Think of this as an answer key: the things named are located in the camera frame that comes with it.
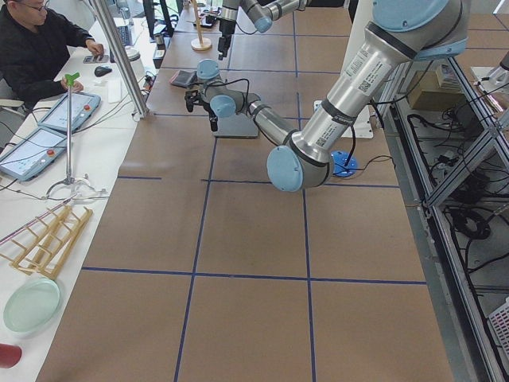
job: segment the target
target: eyeglasses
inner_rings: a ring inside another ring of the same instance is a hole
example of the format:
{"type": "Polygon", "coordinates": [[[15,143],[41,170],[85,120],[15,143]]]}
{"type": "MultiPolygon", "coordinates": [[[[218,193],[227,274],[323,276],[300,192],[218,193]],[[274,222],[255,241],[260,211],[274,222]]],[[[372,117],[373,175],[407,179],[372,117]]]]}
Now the eyeglasses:
{"type": "Polygon", "coordinates": [[[36,10],[37,12],[42,12],[43,10],[47,10],[48,9],[46,4],[44,4],[43,6],[37,7],[37,6],[29,6],[29,5],[25,4],[24,2],[17,2],[17,3],[21,4],[23,6],[27,6],[29,8],[32,8],[33,10],[36,10]]]}

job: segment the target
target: petri dish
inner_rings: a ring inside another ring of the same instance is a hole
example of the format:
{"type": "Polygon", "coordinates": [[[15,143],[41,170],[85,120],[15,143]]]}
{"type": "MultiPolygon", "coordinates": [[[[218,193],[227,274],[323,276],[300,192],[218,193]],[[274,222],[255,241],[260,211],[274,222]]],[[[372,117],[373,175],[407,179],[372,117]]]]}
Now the petri dish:
{"type": "Polygon", "coordinates": [[[30,333],[48,322],[59,304],[60,289],[54,281],[29,281],[10,296],[3,311],[3,321],[13,332],[30,333]]]}

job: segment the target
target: chair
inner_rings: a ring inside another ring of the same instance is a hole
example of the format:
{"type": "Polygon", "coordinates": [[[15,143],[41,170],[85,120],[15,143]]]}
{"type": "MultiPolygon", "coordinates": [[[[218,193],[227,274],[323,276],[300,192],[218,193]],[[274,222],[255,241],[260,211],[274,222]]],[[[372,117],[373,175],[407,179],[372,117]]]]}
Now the chair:
{"type": "Polygon", "coordinates": [[[26,117],[24,102],[16,98],[0,72],[0,152],[10,142],[26,117]]]}
{"type": "Polygon", "coordinates": [[[16,98],[16,94],[4,80],[3,75],[0,72],[0,109],[10,111],[24,119],[25,113],[18,110],[23,106],[24,102],[16,98]]]}

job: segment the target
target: green clip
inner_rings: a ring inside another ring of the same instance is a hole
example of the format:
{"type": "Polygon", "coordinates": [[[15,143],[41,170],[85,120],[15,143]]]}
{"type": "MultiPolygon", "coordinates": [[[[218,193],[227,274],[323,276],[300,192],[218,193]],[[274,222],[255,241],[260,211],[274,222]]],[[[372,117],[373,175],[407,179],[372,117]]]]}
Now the green clip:
{"type": "Polygon", "coordinates": [[[79,72],[74,74],[66,74],[65,79],[67,80],[67,86],[72,88],[74,86],[74,80],[80,76],[79,72]]]}

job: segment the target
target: computer mouse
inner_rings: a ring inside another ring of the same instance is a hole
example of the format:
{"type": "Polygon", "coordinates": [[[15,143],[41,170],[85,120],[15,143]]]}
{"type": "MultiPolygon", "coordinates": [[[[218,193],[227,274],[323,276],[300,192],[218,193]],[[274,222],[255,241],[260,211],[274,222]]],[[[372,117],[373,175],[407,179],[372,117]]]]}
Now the computer mouse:
{"type": "Polygon", "coordinates": [[[94,74],[95,74],[96,77],[102,77],[105,74],[108,74],[109,72],[111,72],[112,70],[113,69],[110,68],[109,66],[100,65],[97,68],[95,68],[94,74]]]}

